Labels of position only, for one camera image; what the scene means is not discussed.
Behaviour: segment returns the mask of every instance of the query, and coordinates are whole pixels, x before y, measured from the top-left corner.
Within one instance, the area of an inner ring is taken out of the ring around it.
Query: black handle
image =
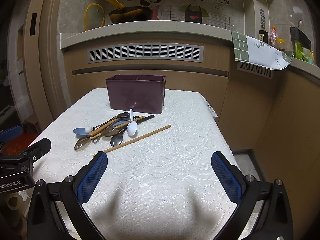
[[[37,22],[37,14],[33,13],[31,17],[31,23],[30,23],[30,36],[33,36],[36,34],[36,22]]]
[[[144,117],[144,118],[142,118],[142,119],[140,119],[140,120],[138,120],[136,122],[137,122],[137,124],[139,124],[141,122],[144,122],[144,121],[149,120],[149,119],[154,118],[154,117],[155,117],[154,115],[149,115],[149,116]]]

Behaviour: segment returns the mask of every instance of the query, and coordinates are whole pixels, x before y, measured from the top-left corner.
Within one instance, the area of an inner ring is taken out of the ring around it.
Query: white towel
[[[242,33],[232,32],[235,60],[271,70],[286,68],[293,59],[293,51],[280,51]]]

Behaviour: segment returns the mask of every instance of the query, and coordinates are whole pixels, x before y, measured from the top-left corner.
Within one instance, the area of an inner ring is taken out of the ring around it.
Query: ventilation grille
[[[174,59],[202,62],[203,47],[178,43],[131,43],[87,50],[88,63],[121,59]]]
[[[273,70],[252,65],[249,63],[244,63],[244,62],[238,62],[237,69],[245,72],[253,73],[259,76],[263,76],[266,78],[270,78],[270,79],[272,79],[272,76],[273,76]]]
[[[266,28],[266,17],[264,14],[264,10],[260,8],[260,21],[261,21],[261,28],[265,29]]]

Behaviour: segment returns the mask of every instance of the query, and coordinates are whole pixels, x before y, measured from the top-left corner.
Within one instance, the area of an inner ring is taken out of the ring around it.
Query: table
[[[110,109],[106,88],[77,101],[36,139],[48,138],[52,148],[34,164],[35,180],[62,181],[87,165],[92,154],[109,148],[110,138],[101,138],[75,151],[78,138],[72,130],[120,112]],[[214,115],[200,93],[166,90],[163,112],[139,124],[137,136],[172,127],[108,153],[108,167],[83,204],[106,239],[213,239],[221,230],[236,204],[211,168],[212,153],[219,150],[237,164]],[[75,231],[63,204],[58,206],[67,228]]]

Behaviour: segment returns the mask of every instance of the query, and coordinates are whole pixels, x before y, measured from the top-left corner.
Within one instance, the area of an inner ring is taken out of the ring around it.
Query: purple plastic utensil holder
[[[165,93],[164,75],[118,74],[107,78],[111,109],[161,114]]]

